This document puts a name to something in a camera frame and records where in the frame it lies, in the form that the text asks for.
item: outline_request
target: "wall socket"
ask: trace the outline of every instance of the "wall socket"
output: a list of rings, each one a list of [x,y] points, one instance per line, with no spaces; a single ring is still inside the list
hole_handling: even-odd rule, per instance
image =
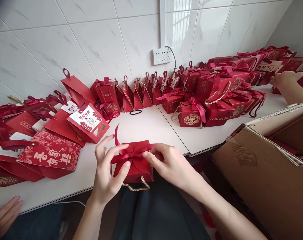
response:
[[[168,47],[152,50],[154,65],[172,62],[173,55]]]

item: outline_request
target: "power cord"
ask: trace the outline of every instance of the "power cord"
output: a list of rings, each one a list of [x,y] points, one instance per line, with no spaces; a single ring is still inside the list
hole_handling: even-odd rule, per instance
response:
[[[169,48],[171,50],[171,52],[172,52],[172,55],[174,56],[174,59],[175,59],[175,67],[174,67],[174,69],[175,69],[176,68],[176,58],[175,58],[174,52],[172,51],[171,47],[169,47],[169,46],[165,46],[165,47]]]
[[[86,205],[85,205],[85,204],[83,204],[83,203],[82,203],[82,202],[80,202],[80,201],[59,202],[59,203],[55,203],[55,204],[60,204],[60,203],[73,203],[73,202],[80,203],[81,205],[83,205],[84,207],[86,207]]]

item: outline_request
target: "brown cardboard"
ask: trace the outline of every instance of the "brown cardboard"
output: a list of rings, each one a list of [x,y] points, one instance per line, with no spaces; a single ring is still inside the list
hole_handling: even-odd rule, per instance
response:
[[[303,104],[246,123],[213,159],[274,240],[303,240],[303,161],[270,135],[303,153]]]

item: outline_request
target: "hand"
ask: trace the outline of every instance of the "hand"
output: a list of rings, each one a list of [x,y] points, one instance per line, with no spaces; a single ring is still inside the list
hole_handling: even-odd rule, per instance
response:
[[[107,142],[112,140],[115,135],[105,137],[97,146],[95,150],[95,155],[97,158],[97,170],[94,181],[94,188],[91,194],[91,200],[101,203],[103,205],[107,204],[120,190],[123,181],[125,180],[129,168],[130,162],[125,162],[117,177],[111,175],[111,159],[119,150],[126,149],[129,145],[123,144],[116,147],[112,147],[105,154]]]
[[[276,73],[271,77],[270,84],[275,87],[287,86],[292,82],[297,82],[303,76],[303,72],[295,73],[293,71],[285,71],[282,73]]]
[[[164,179],[187,193],[199,179],[200,175],[176,147],[156,143],[150,152],[144,152],[142,156]]]
[[[0,209],[0,238],[5,235],[20,213],[23,201],[18,201],[19,198],[19,196],[12,198]]]

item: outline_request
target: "dark pants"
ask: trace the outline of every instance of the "dark pants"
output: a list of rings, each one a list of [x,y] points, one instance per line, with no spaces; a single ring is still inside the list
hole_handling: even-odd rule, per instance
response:
[[[57,240],[64,204],[51,204],[17,217],[4,240]]]
[[[210,239],[198,216],[176,190],[155,172],[150,190],[121,188],[112,240]],[[144,187],[131,184],[133,188]]]

